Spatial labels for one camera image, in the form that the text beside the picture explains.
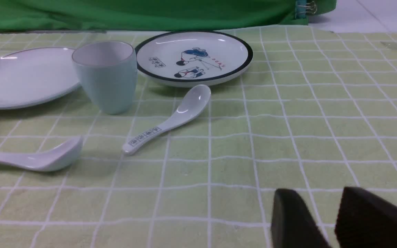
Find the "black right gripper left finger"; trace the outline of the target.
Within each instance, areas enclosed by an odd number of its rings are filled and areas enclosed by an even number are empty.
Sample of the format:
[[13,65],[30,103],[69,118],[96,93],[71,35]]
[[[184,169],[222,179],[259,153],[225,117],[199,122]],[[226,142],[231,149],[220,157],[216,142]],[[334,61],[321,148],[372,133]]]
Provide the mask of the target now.
[[274,193],[271,217],[274,248],[330,248],[301,196],[292,189]]

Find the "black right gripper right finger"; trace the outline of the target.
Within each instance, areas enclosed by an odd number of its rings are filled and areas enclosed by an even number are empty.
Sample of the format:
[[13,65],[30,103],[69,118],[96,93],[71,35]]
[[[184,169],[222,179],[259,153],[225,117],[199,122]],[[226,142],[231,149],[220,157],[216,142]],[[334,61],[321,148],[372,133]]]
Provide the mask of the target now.
[[344,187],[334,232],[341,248],[397,248],[397,206],[361,187]]

